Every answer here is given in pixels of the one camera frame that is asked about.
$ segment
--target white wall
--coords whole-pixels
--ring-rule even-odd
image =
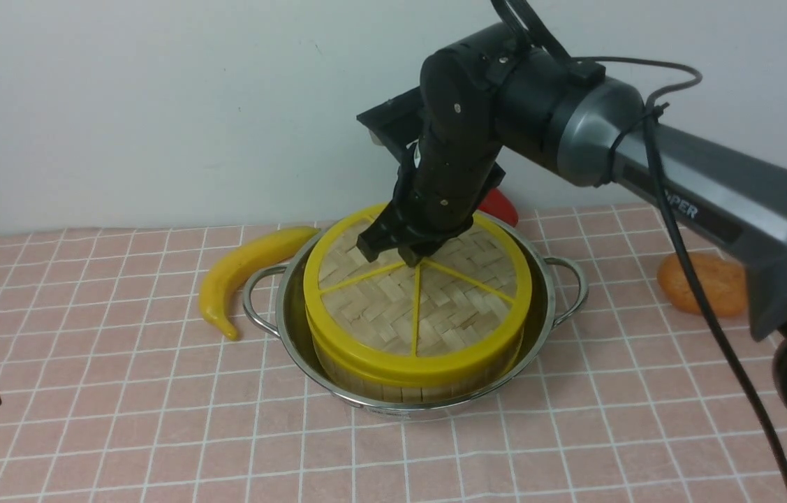
[[[787,2],[533,5],[573,54],[700,67],[664,123],[787,166]],[[355,115],[496,20],[488,0],[0,2],[0,232],[334,219],[386,201],[396,165]],[[642,92],[679,77],[611,73]],[[518,205],[631,199],[511,153],[501,165]]]

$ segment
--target bamboo steamer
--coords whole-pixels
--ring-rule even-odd
[[[395,249],[369,263],[355,243],[381,210],[340,220],[307,259],[307,321],[324,372],[397,403],[456,398],[498,379],[517,358],[533,295],[517,243],[478,213],[418,267]]]

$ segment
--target yellow divider spoke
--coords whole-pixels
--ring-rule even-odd
[[[412,356],[418,356],[418,324],[421,319],[421,262],[415,266],[415,298],[412,299]]]
[[[364,279],[369,277],[377,276],[379,274],[383,274],[387,271],[395,270],[395,268],[401,268],[402,266],[406,265],[406,262],[399,261],[393,262],[393,264],[387,264],[382,268],[377,268],[376,270],[369,271],[365,274],[360,274],[359,276],[351,277],[349,279],[345,279],[338,284],[333,284],[332,286],[327,287],[326,289],[319,290],[320,296],[324,296],[324,294],[333,292],[335,290],[342,289],[345,286],[350,286],[351,284],[358,283]]]
[[[514,303],[514,299],[512,299],[509,296],[506,296],[505,293],[499,292],[499,290],[493,289],[491,286],[486,286],[486,284],[480,283],[479,281],[477,281],[476,279],[473,279],[472,277],[464,276],[464,274],[461,274],[460,272],[458,272],[456,270],[452,270],[452,268],[448,268],[448,267],[446,267],[446,266],[444,266],[444,265],[442,265],[440,263],[434,262],[434,261],[432,261],[432,260],[430,260],[429,258],[426,258],[426,257],[425,257],[425,260],[422,261],[422,263],[427,264],[429,267],[435,268],[435,270],[444,272],[444,273],[450,275],[451,277],[456,277],[456,278],[458,278],[458,279],[460,279],[462,281],[466,281],[466,282],[468,282],[470,284],[473,284],[474,286],[477,287],[477,289],[484,290],[485,292],[492,293],[495,296],[499,296],[499,297],[501,297],[502,300],[505,300],[505,302],[512,303],[512,305]]]

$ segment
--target toy banana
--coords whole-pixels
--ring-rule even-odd
[[[319,229],[295,226],[246,242],[220,258],[207,272],[198,294],[201,316],[217,327],[229,340],[237,340],[239,331],[228,319],[234,293],[257,270],[277,264],[296,254]]]

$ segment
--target pot handle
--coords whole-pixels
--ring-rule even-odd
[[[573,316],[577,311],[579,311],[579,308],[585,304],[585,300],[588,300],[589,281],[585,278],[585,273],[582,271],[582,268],[579,267],[579,264],[570,260],[569,258],[545,257],[545,263],[549,264],[550,266],[568,268],[570,272],[576,276],[576,284],[579,286],[579,292],[576,293],[576,300],[573,302],[573,305],[570,306],[565,312],[562,312],[560,315],[558,315],[558,317],[555,318],[554,323],[552,323],[552,328],[555,328]]]
[[[288,266],[270,266],[256,271],[244,284],[244,294],[242,296],[244,299],[244,315],[247,316],[247,319],[250,319],[254,325],[262,328],[267,334],[275,335],[278,338],[281,338],[279,328],[261,318],[256,309],[253,308],[253,290],[256,289],[256,284],[263,278],[284,274],[286,270],[288,270]]]

